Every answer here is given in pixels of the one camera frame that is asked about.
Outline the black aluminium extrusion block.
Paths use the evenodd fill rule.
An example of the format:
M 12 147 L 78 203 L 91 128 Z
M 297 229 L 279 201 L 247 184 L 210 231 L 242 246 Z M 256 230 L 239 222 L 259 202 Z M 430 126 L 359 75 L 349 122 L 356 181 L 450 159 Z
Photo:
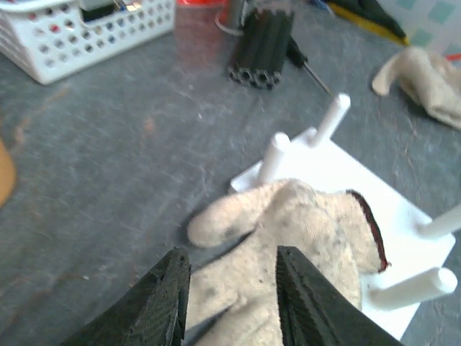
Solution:
M 257 89 L 273 89 L 281 80 L 294 12 L 253 10 L 228 64 L 231 80 Z

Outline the orange plastic tray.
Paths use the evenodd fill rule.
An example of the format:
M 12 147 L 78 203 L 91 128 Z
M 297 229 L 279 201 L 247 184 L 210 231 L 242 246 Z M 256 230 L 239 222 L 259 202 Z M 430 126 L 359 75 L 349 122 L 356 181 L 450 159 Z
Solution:
M 3 141 L 0 141 L 0 206 L 9 199 L 16 184 L 17 171 Z

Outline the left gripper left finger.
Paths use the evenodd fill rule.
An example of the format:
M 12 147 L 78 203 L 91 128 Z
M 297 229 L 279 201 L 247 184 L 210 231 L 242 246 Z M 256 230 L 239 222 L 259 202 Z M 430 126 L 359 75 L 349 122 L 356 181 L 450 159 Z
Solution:
M 119 301 L 62 345 L 180 345 L 189 298 L 187 252 L 173 248 Z

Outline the white perforated basket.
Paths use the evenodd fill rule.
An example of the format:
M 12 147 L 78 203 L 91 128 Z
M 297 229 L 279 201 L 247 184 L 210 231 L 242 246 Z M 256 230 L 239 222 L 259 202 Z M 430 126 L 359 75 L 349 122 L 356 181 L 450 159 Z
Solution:
M 171 32 L 175 1 L 130 1 L 84 21 L 80 1 L 2 1 L 1 53 L 46 85 Z

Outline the red filament spool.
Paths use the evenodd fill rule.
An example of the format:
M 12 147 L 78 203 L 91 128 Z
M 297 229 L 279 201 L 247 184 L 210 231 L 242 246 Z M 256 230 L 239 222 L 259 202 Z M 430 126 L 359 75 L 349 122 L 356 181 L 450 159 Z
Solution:
M 174 36 L 183 43 L 201 48 L 221 41 L 215 15 L 227 1 L 177 1 Z

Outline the black module in basket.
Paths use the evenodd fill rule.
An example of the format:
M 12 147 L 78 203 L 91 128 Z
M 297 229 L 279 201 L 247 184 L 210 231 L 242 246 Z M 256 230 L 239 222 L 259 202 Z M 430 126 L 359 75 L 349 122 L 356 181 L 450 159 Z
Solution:
M 83 22 L 111 19 L 118 10 L 115 0 L 81 0 L 79 10 Z

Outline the white work glove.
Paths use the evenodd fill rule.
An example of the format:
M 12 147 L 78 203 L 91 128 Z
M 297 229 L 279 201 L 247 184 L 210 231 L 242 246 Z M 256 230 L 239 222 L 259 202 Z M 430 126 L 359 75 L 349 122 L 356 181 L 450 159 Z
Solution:
M 215 319 L 199 345 L 342 345 L 333 310 L 359 314 L 362 277 L 389 267 L 363 196 L 298 179 L 216 200 L 187 234 L 202 248 L 241 238 L 191 275 L 187 329 Z

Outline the black handled screwdriver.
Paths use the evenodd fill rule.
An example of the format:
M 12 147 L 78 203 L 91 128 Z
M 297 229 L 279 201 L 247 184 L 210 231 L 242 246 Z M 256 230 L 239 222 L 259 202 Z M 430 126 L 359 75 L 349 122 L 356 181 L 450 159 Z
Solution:
M 296 68 L 302 69 L 305 68 L 306 71 L 315 79 L 315 81 L 320 85 L 320 87 L 328 94 L 332 95 L 331 90 L 325 84 L 325 82 L 320 78 L 320 76 L 310 67 L 308 63 L 308 57 L 301 51 L 298 44 L 295 42 L 293 37 L 290 37 L 287 45 L 286 51 L 287 58 L 293 66 Z

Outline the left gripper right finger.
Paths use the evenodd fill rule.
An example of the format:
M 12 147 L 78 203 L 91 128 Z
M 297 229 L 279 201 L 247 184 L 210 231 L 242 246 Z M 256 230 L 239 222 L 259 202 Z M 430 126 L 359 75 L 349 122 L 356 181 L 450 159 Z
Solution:
M 276 281 L 284 345 L 400 344 L 348 302 L 298 248 L 277 247 Z

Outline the black yellow work glove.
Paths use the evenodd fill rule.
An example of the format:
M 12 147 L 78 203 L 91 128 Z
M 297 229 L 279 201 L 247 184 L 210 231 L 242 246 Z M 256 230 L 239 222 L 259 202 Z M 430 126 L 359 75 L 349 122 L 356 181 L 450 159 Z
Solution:
M 355 25 L 401 45 L 409 45 L 407 34 L 376 0 L 326 1 L 333 13 Z

